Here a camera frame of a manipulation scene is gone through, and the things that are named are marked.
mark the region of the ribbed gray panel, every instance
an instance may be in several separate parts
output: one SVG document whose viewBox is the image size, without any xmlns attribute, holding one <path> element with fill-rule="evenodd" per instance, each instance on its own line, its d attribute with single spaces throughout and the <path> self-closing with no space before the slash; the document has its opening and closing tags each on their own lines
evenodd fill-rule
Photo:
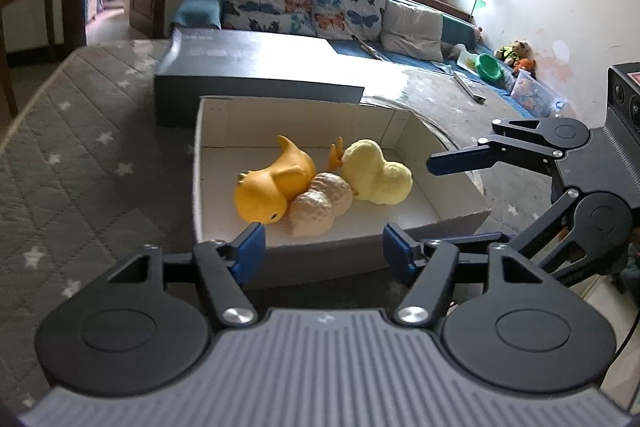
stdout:
<svg viewBox="0 0 640 427">
<path fill-rule="evenodd" d="M 622 427 L 595 388 L 555 399 L 492 392 L 453 370 L 433 338 L 378 311 L 274 311 L 227 331 L 184 380 L 148 396 L 54 389 L 31 427 Z"/>
<path fill-rule="evenodd" d="M 565 187 L 611 192 L 631 208 L 640 207 L 640 148 L 611 108 L 587 145 L 567 151 L 556 165 Z"/>
</svg>

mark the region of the quilted gray tablecloth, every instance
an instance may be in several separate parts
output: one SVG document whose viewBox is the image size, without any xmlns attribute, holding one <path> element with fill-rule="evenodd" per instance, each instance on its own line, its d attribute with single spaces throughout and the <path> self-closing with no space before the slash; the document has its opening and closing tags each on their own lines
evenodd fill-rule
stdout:
<svg viewBox="0 0 640 427">
<path fill-rule="evenodd" d="M 193 131 L 154 124 L 152 67 L 164 41 L 113 42 L 72 54 L 23 110 L 0 153 L 0 400 L 15 411 L 47 389 L 33 349 L 44 315 L 145 243 L 192 243 Z M 494 118 L 518 118 L 495 93 L 471 102 L 446 76 L 404 68 L 407 83 L 370 102 L 409 107 L 467 146 Z M 481 173 L 484 230 L 515 233 L 548 207 L 548 181 L 498 165 Z M 384 306 L 386 273 L 252 295 L 255 304 Z"/>
</svg>

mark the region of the camera lens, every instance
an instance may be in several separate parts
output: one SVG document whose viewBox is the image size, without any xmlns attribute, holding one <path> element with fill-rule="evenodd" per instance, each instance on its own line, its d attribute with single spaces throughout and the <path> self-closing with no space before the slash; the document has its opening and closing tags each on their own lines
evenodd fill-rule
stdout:
<svg viewBox="0 0 640 427">
<path fill-rule="evenodd" d="M 633 98 L 629 105 L 629 114 L 631 115 L 631 123 L 636 127 L 640 127 L 640 98 Z"/>
<path fill-rule="evenodd" d="M 614 86 L 613 94 L 616 97 L 616 100 L 618 100 L 619 104 L 622 104 L 625 102 L 625 88 L 622 87 L 622 84 L 616 84 Z"/>
</svg>

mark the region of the green bowl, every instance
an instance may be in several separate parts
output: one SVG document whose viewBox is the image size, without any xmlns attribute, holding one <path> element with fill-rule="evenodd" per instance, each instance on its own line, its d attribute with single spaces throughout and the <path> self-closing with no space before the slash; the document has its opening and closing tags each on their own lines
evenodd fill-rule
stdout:
<svg viewBox="0 0 640 427">
<path fill-rule="evenodd" d="M 485 82 L 498 82 L 502 78 L 502 68 L 491 55 L 483 53 L 476 57 L 476 71 Z"/>
</svg>

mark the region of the baseboard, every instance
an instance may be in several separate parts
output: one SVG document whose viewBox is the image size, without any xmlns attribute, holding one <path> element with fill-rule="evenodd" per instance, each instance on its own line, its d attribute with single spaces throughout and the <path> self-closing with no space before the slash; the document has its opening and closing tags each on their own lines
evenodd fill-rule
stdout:
<svg viewBox="0 0 640 427">
<path fill-rule="evenodd" d="M 19 68 L 22 66 L 36 66 L 38 64 L 61 62 L 66 55 L 65 45 L 56 44 L 51 47 L 41 46 L 30 50 L 7 53 L 6 61 L 10 68 Z"/>
</svg>

